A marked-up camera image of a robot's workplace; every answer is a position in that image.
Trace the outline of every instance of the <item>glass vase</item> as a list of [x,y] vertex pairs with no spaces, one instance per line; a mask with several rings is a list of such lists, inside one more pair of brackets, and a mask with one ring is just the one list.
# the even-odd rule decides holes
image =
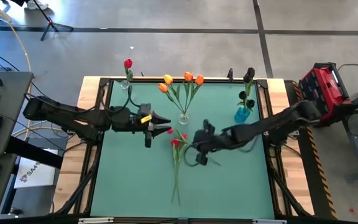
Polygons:
[[124,81],[120,82],[120,86],[123,90],[128,90],[130,85],[131,85],[131,83],[128,80],[124,80]]
[[251,110],[248,109],[245,106],[240,106],[240,108],[237,110],[236,114],[234,115],[234,120],[237,124],[244,124],[247,120]]
[[186,113],[179,111],[179,123],[180,124],[189,123],[189,110],[187,110]]

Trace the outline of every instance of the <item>yellow tulip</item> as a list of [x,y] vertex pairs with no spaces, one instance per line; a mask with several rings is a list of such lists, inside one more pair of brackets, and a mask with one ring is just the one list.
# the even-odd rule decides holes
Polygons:
[[196,78],[195,83],[196,83],[197,85],[202,85],[202,84],[204,83],[204,76],[198,75],[197,78]]
[[173,78],[170,75],[164,75],[164,81],[166,84],[171,85],[173,83]]
[[186,82],[190,82],[193,80],[193,74],[191,72],[185,72],[185,80]]
[[159,83],[158,84],[158,88],[160,89],[161,92],[166,93],[168,91],[168,87],[166,86],[166,84],[163,83]]

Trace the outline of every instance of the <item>black flower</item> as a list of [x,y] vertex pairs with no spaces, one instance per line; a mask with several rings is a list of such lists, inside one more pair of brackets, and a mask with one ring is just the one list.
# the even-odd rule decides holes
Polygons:
[[241,92],[239,93],[239,98],[240,98],[240,99],[244,100],[246,97],[247,97],[247,94],[246,94],[245,91],[241,91]]
[[253,108],[255,106],[255,101],[254,100],[247,100],[247,107],[249,109]]
[[251,79],[255,76],[255,69],[254,68],[248,68],[247,73],[244,75],[243,80],[244,83],[251,82]]

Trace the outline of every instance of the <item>concrete floor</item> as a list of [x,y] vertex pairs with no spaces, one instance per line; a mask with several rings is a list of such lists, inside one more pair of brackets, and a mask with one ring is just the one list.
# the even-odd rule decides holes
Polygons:
[[[234,76],[241,77],[247,67],[254,67],[259,78],[273,75],[286,80],[299,80],[315,62],[358,63],[358,35],[350,35],[354,32],[267,34],[261,38],[253,0],[44,2],[50,4],[46,13],[55,22],[90,28],[51,32],[43,42],[39,40],[41,32],[18,32],[29,53],[35,84],[49,97],[73,105],[84,76],[123,75],[122,61],[126,58],[133,59],[136,75],[181,75],[189,70],[223,77],[232,67]],[[38,11],[14,3],[0,2],[0,6],[11,15],[15,26],[46,24]],[[358,30],[358,0],[259,0],[259,7],[265,30]],[[92,28],[187,29],[187,33],[99,32]],[[211,34],[205,29],[223,33]],[[27,70],[12,32],[0,31],[0,55],[20,70]],[[355,95],[358,67],[344,67],[341,76],[348,92]],[[358,221],[358,182],[345,181],[346,175],[358,173],[358,164],[342,124],[314,129],[313,134],[339,219]]]

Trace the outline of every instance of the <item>wooden board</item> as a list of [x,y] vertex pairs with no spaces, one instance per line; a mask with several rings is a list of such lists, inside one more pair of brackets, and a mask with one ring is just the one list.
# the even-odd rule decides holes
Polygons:
[[[80,91],[80,96],[77,102],[77,107],[88,109],[94,106],[96,100],[96,94],[98,92],[100,78],[102,77],[84,77],[83,84]],[[143,79],[143,78],[160,78],[160,77],[135,77],[135,78]],[[208,79],[222,80],[225,78],[208,78]],[[275,78],[275,79],[267,79],[267,81],[268,81],[268,90],[270,94],[270,101],[272,104],[273,113],[279,113],[285,108],[289,107],[284,80]],[[261,98],[262,98],[262,102],[264,102],[263,92],[261,94]],[[263,103],[262,103],[262,109],[264,111],[264,115],[267,116],[266,105]],[[69,141],[67,147],[78,144],[79,141],[80,139],[78,139],[77,137],[73,137]],[[297,141],[290,139],[288,141],[288,145],[299,151]],[[60,175],[58,178],[55,196],[53,198],[53,201],[55,203],[55,211],[64,205],[64,203],[71,196],[71,194],[76,189],[80,181],[81,168],[85,156],[85,149],[86,149],[86,145],[82,144],[65,154],[62,168],[60,169]],[[96,150],[95,148],[93,148],[92,150],[89,167],[93,162],[95,150]],[[283,166],[285,170],[285,177],[287,180],[288,188],[291,190],[292,194],[296,197],[296,199],[301,203],[304,209],[307,212],[314,214],[302,159],[299,156],[297,156],[295,153],[291,152],[290,150],[286,150],[283,147],[282,160],[283,160]],[[282,213],[285,213],[281,190],[278,187],[276,188],[279,198],[280,209]],[[85,209],[86,201],[88,199],[88,191],[89,191],[89,184],[87,188],[85,188],[83,194],[83,200],[80,209],[81,212],[83,212],[83,210]]]

